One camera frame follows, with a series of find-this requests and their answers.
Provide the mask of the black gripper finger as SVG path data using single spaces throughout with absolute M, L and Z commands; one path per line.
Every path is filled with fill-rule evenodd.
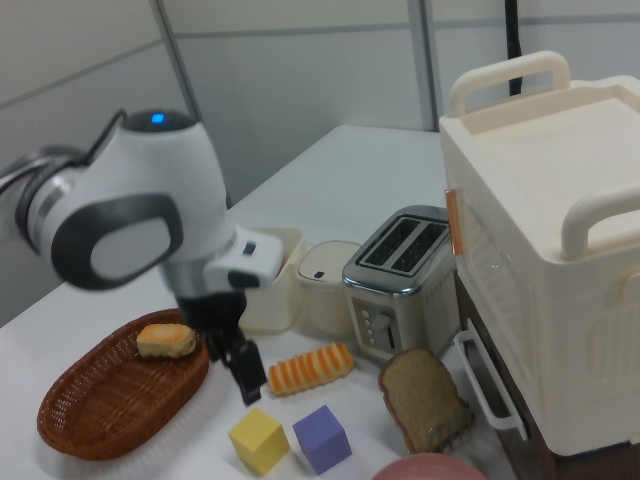
M 211 362 L 230 362 L 233 356 L 234 330 L 207 330 L 205 344 Z
M 267 377 L 256 343 L 252 340 L 231 343 L 222 361 L 231 372 L 244 404 L 249 406 L 259 401 Z

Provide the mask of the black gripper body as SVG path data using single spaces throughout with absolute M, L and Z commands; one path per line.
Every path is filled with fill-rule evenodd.
M 177 297 L 176 302 L 185 323 L 199 332 L 235 332 L 247 306 L 243 291 Z

